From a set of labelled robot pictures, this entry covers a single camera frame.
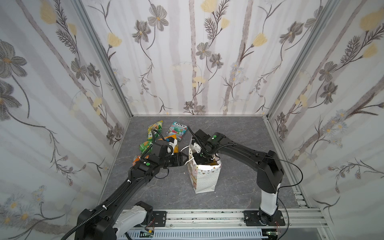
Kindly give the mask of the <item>patterned white paper bag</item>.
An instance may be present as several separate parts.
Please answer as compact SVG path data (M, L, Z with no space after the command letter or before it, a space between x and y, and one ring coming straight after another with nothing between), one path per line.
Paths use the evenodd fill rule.
M195 161L192 152L192 145L196 143L191 139L188 146L187 166L191 183L196 194L213 192L216 188L222 162L218 154L210 156L209 161Z

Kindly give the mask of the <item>teal Fox's candy bag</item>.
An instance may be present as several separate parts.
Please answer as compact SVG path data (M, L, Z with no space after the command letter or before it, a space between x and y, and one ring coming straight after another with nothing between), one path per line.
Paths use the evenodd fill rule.
M167 136L175 135L178 141L181 141L184 134L187 132L188 126L173 122L167 132Z

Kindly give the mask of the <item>green corn chips bag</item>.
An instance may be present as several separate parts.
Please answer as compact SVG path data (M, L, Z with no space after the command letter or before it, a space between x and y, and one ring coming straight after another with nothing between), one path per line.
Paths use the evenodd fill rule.
M141 143L139 145L139 149L140 149L141 153L144 153L151 146L152 146L152 141L146 141L146 142Z

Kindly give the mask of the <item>green yellow Fox's candy bag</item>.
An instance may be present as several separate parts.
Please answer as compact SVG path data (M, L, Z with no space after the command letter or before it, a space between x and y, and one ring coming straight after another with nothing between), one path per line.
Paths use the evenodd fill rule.
M158 121L148 127L148 141L151 141L153 137L158 138L160 135L159 133L162 132L163 128L163 121Z

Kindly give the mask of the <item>orange rainbow candy packet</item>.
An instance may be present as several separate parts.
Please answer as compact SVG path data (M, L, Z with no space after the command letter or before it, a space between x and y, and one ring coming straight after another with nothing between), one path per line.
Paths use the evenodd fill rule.
M133 161L133 166L136 164L141 159L141 156L136 156L134 161Z

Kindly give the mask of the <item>orange snack packet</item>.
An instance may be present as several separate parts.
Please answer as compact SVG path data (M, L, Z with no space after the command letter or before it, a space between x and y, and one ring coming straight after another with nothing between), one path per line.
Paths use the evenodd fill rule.
M179 152L179 145L178 145L178 139L176 135L171 135L165 138L165 140L168 142L168 144L173 149L173 154Z

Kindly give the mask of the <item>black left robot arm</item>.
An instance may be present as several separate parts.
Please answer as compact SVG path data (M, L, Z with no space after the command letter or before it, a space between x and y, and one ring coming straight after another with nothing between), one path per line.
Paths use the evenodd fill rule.
M141 154L139 160L129 169L128 177L105 201L93 210L85 209L78 217L77 225L63 237L71 235L76 240L116 240L122 234L117 226L118 218L125 204L142 187L147 185L161 169L181 167L188 155L175 152L174 147L165 138L153 139L150 146Z

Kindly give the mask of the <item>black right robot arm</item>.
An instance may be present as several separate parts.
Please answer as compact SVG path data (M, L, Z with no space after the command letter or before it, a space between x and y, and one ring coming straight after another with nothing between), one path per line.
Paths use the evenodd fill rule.
M191 132L190 149L197 164L218 164L220 154L229 156L257 172L257 186L262 191L259 207L259 222L270 225L277 221L278 191L281 187L284 170L275 152L267 153L253 150L238 144L226 135L214 133L212 136L202 130Z

